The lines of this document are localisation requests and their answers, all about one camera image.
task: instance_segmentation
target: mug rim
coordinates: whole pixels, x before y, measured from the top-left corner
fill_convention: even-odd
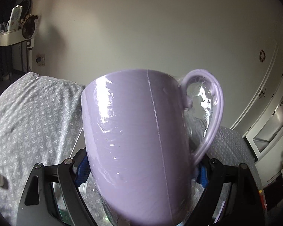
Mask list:
[[[162,71],[159,71],[159,70],[155,70],[155,69],[142,69],[142,68],[138,68],[138,69],[122,69],[122,70],[119,70],[119,71],[114,71],[114,72],[107,73],[107,74],[105,74],[105,75],[102,75],[102,76],[100,76],[100,77],[94,79],[94,80],[91,81],[88,85],[86,85],[86,88],[87,88],[90,84],[92,84],[93,82],[95,82],[96,80],[100,79],[101,77],[105,77],[105,76],[109,76],[109,75],[114,75],[114,74],[121,73],[121,72],[126,72],[126,73],[127,73],[127,72],[132,72],[132,71],[140,71],[140,72],[142,72],[142,71],[152,71],[152,72],[156,72],[156,73],[159,73],[159,74],[167,75],[167,76],[173,78],[175,81],[177,81],[177,80],[175,79],[175,77],[171,76],[170,74],[165,73],[165,72],[162,72]]]

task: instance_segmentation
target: wire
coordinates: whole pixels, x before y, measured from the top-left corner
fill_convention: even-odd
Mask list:
[[[22,66],[22,72],[24,72],[24,66],[23,66],[23,42],[21,42],[21,66]]]
[[[32,72],[32,70],[29,67],[29,63],[28,63],[28,49],[26,48],[26,64],[27,64],[27,72]]]
[[[26,48],[26,67],[27,67],[27,72],[29,72],[28,49],[27,48]]]

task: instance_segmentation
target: power outlet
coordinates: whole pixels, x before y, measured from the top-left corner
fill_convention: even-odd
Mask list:
[[[45,54],[37,54],[35,62],[38,66],[45,66]]]

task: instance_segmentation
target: lavender mug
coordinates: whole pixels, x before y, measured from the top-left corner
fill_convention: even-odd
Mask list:
[[[210,89],[214,110],[191,154],[183,112],[192,107],[187,87],[199,80]],[[222,111],[220,85],[202,69],[189,72],[180,86],[168,74],[133,69],[102,76],[84,89],[88,160],[112,224],[174,226],[185,219],[192,171],[212,143]]]

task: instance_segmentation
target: small fan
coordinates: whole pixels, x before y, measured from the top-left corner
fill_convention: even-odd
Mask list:
[[[32,65],[32,48],[35,45],[34,37],[39,30],[38,18],[38,16],[31,16],[22,26],[22,35],[26,39],[27,71],[31,71],[29,66]]]
[[[39,29],[38,16],[29,17],[23,27],[22,27],[22,35],[26,40],[32,39],[36,36]]]

